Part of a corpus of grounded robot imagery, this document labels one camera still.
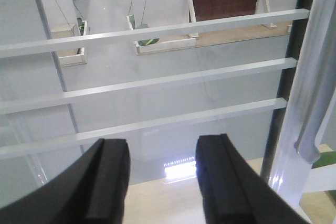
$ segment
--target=wooden floor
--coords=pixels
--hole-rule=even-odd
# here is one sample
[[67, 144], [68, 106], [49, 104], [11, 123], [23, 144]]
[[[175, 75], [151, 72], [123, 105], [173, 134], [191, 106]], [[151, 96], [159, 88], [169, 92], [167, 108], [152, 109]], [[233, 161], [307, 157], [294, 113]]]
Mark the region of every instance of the wooden floor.
[[[320, 151], [328, 151], [326, 145]], [[260, 174], [262, 158], [247, 163]], [[304, 194], [301, 207], [314, 224], [331, 224], [336, 207], [324, 192]], [[125, 200], [125, 224], [205, 224], [196, 178], [165, 184], [164, 179], [131, 185]]]

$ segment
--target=horizontal rail bar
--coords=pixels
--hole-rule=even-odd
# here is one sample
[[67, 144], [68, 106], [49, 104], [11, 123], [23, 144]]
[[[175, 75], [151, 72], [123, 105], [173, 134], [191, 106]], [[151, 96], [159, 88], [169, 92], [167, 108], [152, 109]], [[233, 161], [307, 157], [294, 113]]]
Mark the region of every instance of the horizontal rail bar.
[[188, 114], [170, 116], [137, 123], [114, 126], [106, 129], [70, 134], [60, 137], [49, 138], [32, 143], [24, 143], [0, 147], [0, 159], [19, 157], [28, 154], [49, 152], [62, 148], [74, 147], [83, 144], [91, 144], [100, 137], [107, 137], [118, 133], [148, 129], [160, 126], [181, 126], [183, 124], [195, 124], [215, 121], [234, 116], [251, 113], [265, 112], [286, 107], [287, 101], [283, 98], [263, 100], [258, 102], [244, 103], [212, 110], [198, 111]]
[[0, 102], [0, 114], [10, 114], [28, 110], [47, 108], [68, 103], [83, 101], [83, 99], [91, 98], [92, 95], [106, 93], [111, 91], [154, 87], [164, 88], [172, 85], [186, 85], [205, 81], [214, 81], [237, 76], [245, 76], [248, 74], [275, 71], [287, 68], [294, 68], [297, 60], [293, 58], [284, 58], [277, 60], [268, 60], [244, 65], [204, 70], [198, 72], [177, 74], [174, 76], [160, 77], [154, 79], [146, 79], [141, 81], [132, 81], [108, 86], [101, 86], [90, 89], [82, 89], [76, 91], [68, 91], [59, 94], [46, 95], [32, 99], [22, 99], [14, 101]]
[[132, 31], [116, 31], [112, 33], [24, 42], [19, 44], [0, 46], [0, 58], [31, 55], [41, 52], [59, 51], [64, 49], [81, 48], [85, 46], [96, 46], [124, 41], [135, 41], [160, 37], [162, 38], [237, 27], [256, 26], [287, 20], [305, 19], [308, 18], [308, 16], [309, 10], [293, 9], [283, 10], [280, 12], [206, 20], [195, 23], [136, 29]]

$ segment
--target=white metal bar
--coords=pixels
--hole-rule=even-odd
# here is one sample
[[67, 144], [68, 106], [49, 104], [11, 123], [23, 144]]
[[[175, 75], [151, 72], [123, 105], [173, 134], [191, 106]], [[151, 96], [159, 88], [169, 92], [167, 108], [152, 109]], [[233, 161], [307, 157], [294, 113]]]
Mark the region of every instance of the white metal bar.
[[[300, 57], [293, 85], [288, 100], [288, 106], [275, 152], [270, 172], [269, 185], [276, 191], [292, 208], [299, 205], [299, 201], [311, 170], [311, 164], [297, 153], [295, 145], [302, 136], [307, 133], [304, 129], [306, 119], [315, 122], [320, 127], [319, 118], [312, 116], [310, 111], [323, 109], [329, 104], [326, 101], [327, 93], [318, 92], [326, 87], [325, 78], [327, 62], [333, 59], [336, 50], [335, 38], [335, 0], [313, 0], [311, 13], [304, 36]], [[329, 81], [335, 81], [333, 74], [328, 71]], [[315, 95], [324, 94], [324, 98], [314, 99]], [[315, 135], [306, 135], [306, 139], [313, 142]], [[319, 145], [320, 139], [315, 139], [315, 145]]]
[[304, 193], [314, 191], [336, 190], [336, 164], [312, 169], [303, 190]]
[[148, 38], [162, 38], [176, 35], [204, 33], [208, 31], [217, 31], [237, 27], [255, 26], [271, 22], [305, 19], [308, 18], [308, 16], [309, 10], [306, 9], [283, 10], [280, 12], [253, 14], [170, 26], [151, 27], [132, 31], [116, 31], [112, 33], [24, 42], [19, 44], [0, 46], [0, 58], [81, 48], [85, 46], [97, 46], [124, 41], [135, 41]]
[[146, 79], [141, 81], [132, 81], [90, 89], [68, 91], [64, 93], [52, 94], [32, 99], [5, 101], [0, 103], [0, 114], [10, 114], [28, 110], [47, 108], [51, 106], [58, 106], [62, 104], [74, 103], [82, 101], [83, 99], [91, 98], [92, 95], [99, 93], [106, 93], [131, 88], [153, 87], [153, 86], [154, 88], [162, 89], [164, 87], [167, 86], [170, 87], [172, 85], [175, 86], [186, 85], [191, 83], [214, 81], [237, 76], [245, 76], [248, 74], [294, 68], [296, 64], [297, 61], [293, 58], [268, 60], [226, 68], [177, 74], [174, 76]]
[[54, 137], [32, 143], [17, 144], [0, 148], [0, 159], [18, 157], [33, 153], [54, 151], [61, 148], [73, 147], [93, 143], [100, 137], [111, 136], [118, 133], [148, 129], [152, 127], [181, 126], [208, 121], [215, 121], [234, 116], [265, 112], [286, 107], [287, 101], [283, 98], [244, 103], [212, 110], [193, 112], [188, 114], [170, 116], [138, 123], [114, 126], [106, 129], [70, 134]]

